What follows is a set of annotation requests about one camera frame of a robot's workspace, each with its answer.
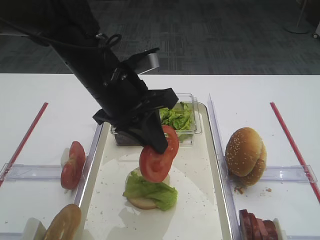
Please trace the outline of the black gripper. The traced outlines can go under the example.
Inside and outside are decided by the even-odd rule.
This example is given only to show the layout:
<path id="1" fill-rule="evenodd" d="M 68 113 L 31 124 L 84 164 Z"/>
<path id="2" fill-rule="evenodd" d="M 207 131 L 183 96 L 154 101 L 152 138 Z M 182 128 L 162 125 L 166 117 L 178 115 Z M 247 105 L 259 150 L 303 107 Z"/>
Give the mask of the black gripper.
<path id="1" fill-rule="evenodd" d="M 161 108 L 173 108 L 178 97 L 172 88 L 119 89 L 117 87 L 93 87 L 92 96 L 101 109 L 93 119 L 98 125 L 110 123 L 136 140 L 141 146 L 150 146 L 163 154 L 168 143 L 162 129 Z"/>

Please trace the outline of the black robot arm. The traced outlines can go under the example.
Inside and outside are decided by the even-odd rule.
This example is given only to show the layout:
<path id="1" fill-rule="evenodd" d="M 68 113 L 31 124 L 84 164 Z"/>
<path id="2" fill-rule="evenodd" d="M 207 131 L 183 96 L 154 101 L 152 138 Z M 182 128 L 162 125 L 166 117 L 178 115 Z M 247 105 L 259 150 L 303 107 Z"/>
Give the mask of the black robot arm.
<path id="1" fill-rule="evenodd" d="M 3 0 L 1 33 L 22 35 L 50 46 L 100 105 L 98 124 L 110 123 L 157 153 L 168 147 L 159 109 L 173 108 L 178 98 L 173 89 L 148 89 L 139 74 L 157 64 L 157 49 L 120 61 L 112 48 L 120 34 L 100 32 L 86 0 Z"/>

